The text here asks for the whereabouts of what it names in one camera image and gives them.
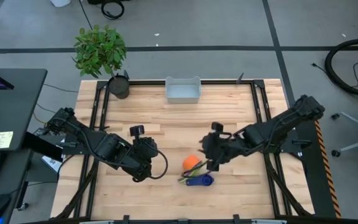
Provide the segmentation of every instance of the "yellow and black hazard tape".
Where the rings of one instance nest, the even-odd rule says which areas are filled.
[[[316,131],[317,131],[318,142],[320,144],[321,155],[323,156],[324,168],[326,169],[326,175],[327,175],[327,179],[328,179],[329,191],[331,192],[331,198],[333,199],[335,215],[336,215],[337,218],[340,218],[341,217],[341,211],[339,209],[338,200],[337,200],[336,194],[335,194],[334,182],[333,182],[333,177],[331,175],[331,169],[329,168],[327,152],[326,152],[326,148],[324,146],[324,141],[323,141],[323,134],[321,132],[319,122],[315,121],[314,123],[316,125]]]

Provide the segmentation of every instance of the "wooden tabletop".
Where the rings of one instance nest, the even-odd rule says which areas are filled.
[[[279,79],[265,80],[272,116],[287,109]],[[82,81],[76,102],[75,116],[90,123],[96,81]],[[198,104],[172,105],[165,99],[164,86],[131,86],[125,100],[109,97],[106,131],[132,142],[129,127],[143,124],[144,136],[153,137],[158,148],[168,157],[167,174],[141,183],[122,170],[99,164],[94,195],[92,220],[159,219],[223,219],[239,214],[241,218],[273,218],[269,185],[263,157],[255,153],[237,157],[213,172],[215,182],[209,187],[187,187],[177,182],[182,162],[190,154],[204,159],[199,140],[219,121],[224,130],[235,132],[255,123],[256,115],[249,85],[203,85]],[[262,97],[258,92],[262,107]],[[99,102],[99,124],[104,94]],[[308,185],[300,161],[281,155],[287,186],[304,208],[313,213]],[[83,156],[75,156],[61,170],[51,216],[59,214],[78,187]],[[165,163],[161,156],[152,159],[152,173],[159,175]],[[280,211],[284,211],[278,187]],[[81,214],[85,214],[88,193],[83,197]]]

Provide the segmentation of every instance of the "concrete floor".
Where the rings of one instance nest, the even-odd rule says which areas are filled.
[[[83,4],[91,24],[117,27],[128,47],[332,46],[358,38],[358,1],[353,0],[132,0],[124,2],[125,14],[117,21],[105,19],[96,6],[86,1]],[[276,40],[270,33],[267,5]],[[0,68],[46,68],[46,83],[77,90],[80,81],[89,77],[79,76],[70,58],[74,54],[59,53],[58,49],[43,53],[43,49],[72,47],[80,27],[88,28],[88,23],[76,0],[62,8],[53,7],[48,0],[0,0],[0,49],[17,50],[16,54],[0,54]],[[340,90],[321,70],[311,66],[313,62],[323,66],[327,52],[282,52],[284,63],[279,63],[273,50],[129,52],[124,69],[132,79],[195,75],[237,78],[242,72],[244,78],[281,78],[295,98],[313,95],[326,107],[320,124],[328,152],[357,142],[358,129],[351,131],[352,123],[346,119],[333,121],[329,115],[345,111],[358,118],[358,98]],[[352,83],[352,64],[356,62],[358,52],[341,52],[333,66],[343,80]],[[75,100],[76,94],[45,86],[39,104],[56,111],[74,107]],[[38,107],[35,113],[42,120],[52,115]],[[29,131],[40,126],[32,120]],[[358,218],[358,149],[340,158],[329,156],[329,162],[342,216]],[[11,223],[47,219],[55,188],[55,184],[29,187],[26,201],[31,207],[14,212]]]

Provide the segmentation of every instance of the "green leaves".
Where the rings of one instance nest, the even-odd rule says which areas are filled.
[[[107,74],[112,74],[113,70],[121,68],[126,58],[124,39],[109,26],[100,29],[99,25],[95,25],[93,30],[81,28],[80,35],[75,39],[77,55],[73,61],[75,67],[81,70],[81,76],[88,74],[98,78],[102,75],[102,67]]]

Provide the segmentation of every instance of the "orange ball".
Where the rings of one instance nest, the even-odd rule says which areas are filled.
[[[199,162],[201,161],[195,155],[190,155],[183,161],[183,169],[191,170]]]

